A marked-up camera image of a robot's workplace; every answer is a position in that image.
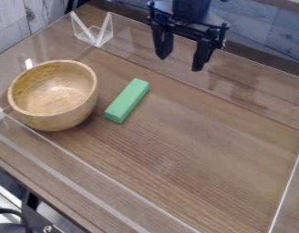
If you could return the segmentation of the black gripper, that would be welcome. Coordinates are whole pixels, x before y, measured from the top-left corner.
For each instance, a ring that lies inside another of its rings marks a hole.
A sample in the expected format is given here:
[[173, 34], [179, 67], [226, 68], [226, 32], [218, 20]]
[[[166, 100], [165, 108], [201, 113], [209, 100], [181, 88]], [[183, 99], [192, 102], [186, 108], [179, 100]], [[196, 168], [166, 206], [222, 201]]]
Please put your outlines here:
[[[149, 24], [158, 57], [165, 60], [174, 48], [174, 35], [192, 40], [213, 35], [225, 40], [230, 24], [212, 12], [212, 0], [150, 0]], [[208, 38], [198, 41], [193, 71], [198, 72], [210, 62], [217, 42]]]

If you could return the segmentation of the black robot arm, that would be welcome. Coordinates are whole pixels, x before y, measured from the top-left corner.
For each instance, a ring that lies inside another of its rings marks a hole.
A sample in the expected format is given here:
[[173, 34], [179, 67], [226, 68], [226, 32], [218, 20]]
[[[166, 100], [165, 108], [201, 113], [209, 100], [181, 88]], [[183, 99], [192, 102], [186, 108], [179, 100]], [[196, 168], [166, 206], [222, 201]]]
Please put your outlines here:
[[174, 36], [179, 35], [198, 43], [193, 71], [201, 71], [214, 50], [225, 47], [230, 29], [230, 24], [212, 12], [212, 0], [150, 0], [147, 6], [158, 57], [165, 60], [170, 56]]

